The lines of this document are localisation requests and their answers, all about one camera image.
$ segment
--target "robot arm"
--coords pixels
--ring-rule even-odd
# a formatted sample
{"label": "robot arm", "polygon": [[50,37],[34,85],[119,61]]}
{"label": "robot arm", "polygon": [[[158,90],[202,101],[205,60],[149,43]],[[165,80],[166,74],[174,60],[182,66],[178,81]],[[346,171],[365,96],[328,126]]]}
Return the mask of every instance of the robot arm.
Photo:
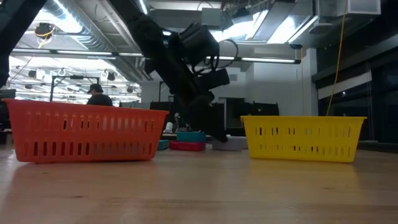
{"label": "robot arm", "polygon": [[148,15],[141,13],[132,1],[109,2],[126,24],[142,54],[149,58],[146,72],[155,70],[185,107],[186,122],[193,130],[202,130],[226,142],[223,120],[210,105],[214,95],[209,91],[229,83],[226,70],[198,77],[187,67],[187,63],[197,65],[206,57],[218,56],[220,47],[207,28],[192,24],[179,34],[165,37],[164,30]]}

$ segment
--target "red basket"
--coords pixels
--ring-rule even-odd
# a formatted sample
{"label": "red basket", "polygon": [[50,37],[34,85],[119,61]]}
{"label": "red basket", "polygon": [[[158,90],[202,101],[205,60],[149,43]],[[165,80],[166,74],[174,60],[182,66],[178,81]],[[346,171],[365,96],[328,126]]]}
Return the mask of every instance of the red basket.
{"label": "red basket", "polygon": [[4,100],[18,161],[151,160],[168,111]]}

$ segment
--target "teal box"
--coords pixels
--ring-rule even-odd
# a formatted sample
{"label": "teal box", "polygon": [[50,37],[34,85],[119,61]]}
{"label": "teal box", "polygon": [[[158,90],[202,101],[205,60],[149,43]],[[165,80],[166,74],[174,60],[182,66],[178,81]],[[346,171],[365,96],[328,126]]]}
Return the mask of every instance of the teal box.
{"label": "teal box", "polygon": [[157,146],[157,150],[165,150],[169,148],[169,140],[159,140],[159,145]]}
{"label": "teal box", "polygon": [[178,132],[179,142],[206,142],[206,134],[203,132]]}

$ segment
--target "white wall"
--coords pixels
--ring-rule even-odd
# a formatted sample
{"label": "white wall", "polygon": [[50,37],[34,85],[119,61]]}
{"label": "white wall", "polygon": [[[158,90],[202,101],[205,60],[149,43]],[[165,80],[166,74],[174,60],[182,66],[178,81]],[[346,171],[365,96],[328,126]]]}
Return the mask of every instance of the white wall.
{"label": "white wall", "polygon": [[302,63],[254,63],[246,72],[246,101],[277,103],[281,115],[316,116],[317,91],[311,81],[316,51],[308,50]]}
{"label": "white wall", "polygon": [[[167,102],[169,100],[169,88],[163,83],[163,91],[160,94],[160,101]],[[150,103],[159,100],[159,81],[148,81],[141,83],[141,102]]]}
{"label": "white wall", "polygon": [[219,86],[217,88],[212,89],[212,92],[215,96],[215,102],[218,101],[218,98],[245,98],[246,89],[246,74],[241,72],[240,68],[227,68],[228,74],[237,74],[238,80],[231,81],[229,85]]}

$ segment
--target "wooden table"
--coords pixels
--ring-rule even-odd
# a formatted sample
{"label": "wooden table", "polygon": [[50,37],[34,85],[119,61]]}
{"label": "wooden table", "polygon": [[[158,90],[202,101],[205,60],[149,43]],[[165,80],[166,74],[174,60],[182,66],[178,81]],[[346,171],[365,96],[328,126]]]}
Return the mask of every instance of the wooden table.
{"label": "wooden table", "polygon": [[0,223],[398,222],[398,154],[355,163],[163,151],[150,162],[23,164],[0,151]]}

